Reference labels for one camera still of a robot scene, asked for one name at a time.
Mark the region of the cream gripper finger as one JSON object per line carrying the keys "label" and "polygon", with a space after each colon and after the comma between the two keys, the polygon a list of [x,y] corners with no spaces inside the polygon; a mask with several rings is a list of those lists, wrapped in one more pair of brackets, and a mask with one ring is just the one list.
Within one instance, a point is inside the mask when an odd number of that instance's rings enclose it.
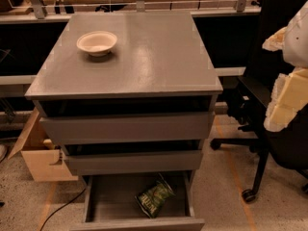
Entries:
{"label": "cream gripper finger", "polygon": [[308,104],[308,69],[296,68],[292,73],[279,74],[266,111],[265,128],[280,132]]}
{"label": "cream gripper finger", "polygon": [[272,52],[281,50],[284,43],[285,33],[286,27],[279,29],[276,33],[265,40],[262,48]]}

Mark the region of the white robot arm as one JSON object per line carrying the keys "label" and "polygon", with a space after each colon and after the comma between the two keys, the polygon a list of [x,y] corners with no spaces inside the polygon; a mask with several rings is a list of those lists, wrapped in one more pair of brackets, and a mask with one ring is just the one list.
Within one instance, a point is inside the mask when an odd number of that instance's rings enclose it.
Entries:
{"label": "white robot arm", "polygon": [[266,111],[264,127],[280,132],[308,104],[308,2],[262,47],[268,51],[281,50],[283,60],[294,67],[291,73],[278,75]]}

